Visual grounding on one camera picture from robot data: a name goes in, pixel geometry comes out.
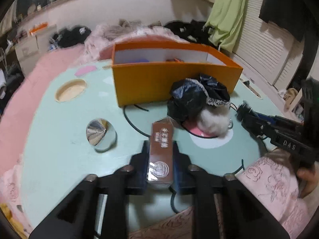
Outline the person right hand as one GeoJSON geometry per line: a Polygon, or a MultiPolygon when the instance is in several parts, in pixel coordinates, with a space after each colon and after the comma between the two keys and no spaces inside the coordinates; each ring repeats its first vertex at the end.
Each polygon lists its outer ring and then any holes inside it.
{"type": "Polygon", "coordinates": [[[304,186],[300,192],[300,197],[309,195],[318,185],[318,164],[315,162],[311,168],[300,168],[297,171],[297,177],[303,182],[304,186]]]}

